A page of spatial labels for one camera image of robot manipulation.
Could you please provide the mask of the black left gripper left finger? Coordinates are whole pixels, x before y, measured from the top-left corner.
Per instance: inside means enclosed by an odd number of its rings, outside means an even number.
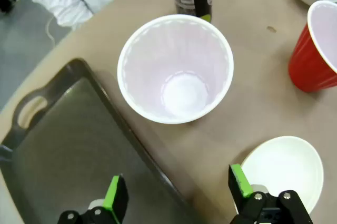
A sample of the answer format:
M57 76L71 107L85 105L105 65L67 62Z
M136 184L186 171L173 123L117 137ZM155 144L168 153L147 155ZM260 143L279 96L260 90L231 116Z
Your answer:
M87 209L83 214L66 210L57 224L123 224L128 201L126 182L120 174L112 178L102 205Z

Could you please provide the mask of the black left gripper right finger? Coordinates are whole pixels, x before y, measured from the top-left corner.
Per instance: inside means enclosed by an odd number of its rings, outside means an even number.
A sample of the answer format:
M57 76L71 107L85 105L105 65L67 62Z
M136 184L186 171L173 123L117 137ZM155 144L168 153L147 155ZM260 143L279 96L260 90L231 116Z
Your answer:
M229 166L228 186L237 209L230 224L313 224L295 191L254 192L239 164Z

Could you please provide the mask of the red plastic cup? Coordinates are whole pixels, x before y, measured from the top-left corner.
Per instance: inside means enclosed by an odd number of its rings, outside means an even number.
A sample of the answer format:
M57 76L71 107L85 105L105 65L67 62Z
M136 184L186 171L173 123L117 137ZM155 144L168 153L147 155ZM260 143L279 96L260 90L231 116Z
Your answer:
M304 92L337 86L337 4L317 1L289 60L293 84Z
M231 47L213 24L167 15L137 29L124 44L117 82L126 103L157 123L182 124L211 112L234 73Z

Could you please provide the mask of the dark brown serving tray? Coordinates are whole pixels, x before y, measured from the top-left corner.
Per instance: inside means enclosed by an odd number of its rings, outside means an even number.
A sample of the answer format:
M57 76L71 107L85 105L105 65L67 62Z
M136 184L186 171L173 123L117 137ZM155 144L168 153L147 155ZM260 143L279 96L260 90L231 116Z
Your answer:
M56 224L126 181L123 224L205 224L124 123L87 63L74 59L14 110L0 172L24 224Z

